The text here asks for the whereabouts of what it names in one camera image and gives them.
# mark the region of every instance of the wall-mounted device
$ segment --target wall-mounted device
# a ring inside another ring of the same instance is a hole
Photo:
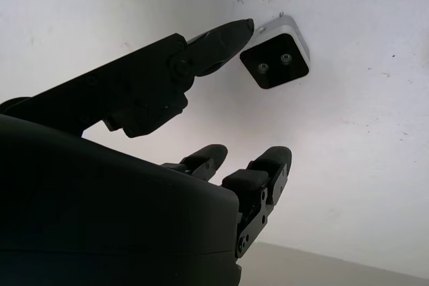
[[[281,16],[255,33],[240,59],[258,85],[268,89],[310,71],[310,51],[294,19]]]

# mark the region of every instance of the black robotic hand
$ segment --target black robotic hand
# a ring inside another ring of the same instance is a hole
[[[81,138],[103,120],[147,135],[187,105],[194,77],[253,34],[234,21],[178,34],[31,98],[0,105],[0,285],[237,286],[277,204],[292,154],[272,147],[223,180],[209,145],[162,166]]]

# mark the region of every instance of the black screw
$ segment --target black screw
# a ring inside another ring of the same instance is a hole
[[[86,79],[86,83],[89,86],[96,86],[97,85],[97,78],[94,76],[88,76],[88,78]]]
[[[184,60],[179,60],[176,63],[176,72],[179,76],[186,76],[189,73],[189,65]]]
[[[177,42],[177,49],[181,52],[185,49],[185,44],[183,44],[182,42]]]

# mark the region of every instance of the black square panel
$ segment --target black square panel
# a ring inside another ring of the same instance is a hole
[[[293,37],[286,33],[244,51],[240,59],[256,83],[265,89],[301,78],[309,72]]]

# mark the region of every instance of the white ceiling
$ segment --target white ceiling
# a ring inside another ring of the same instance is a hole
[[[290,181],[261,240],[429,277],[429,0],[0,0],[0,100],[174,32],[282,11],[310,47],[305,78],[262,90],[235,59],[149,137],[86,137],[156,163],[224,143],[215,183],[285,145]]]

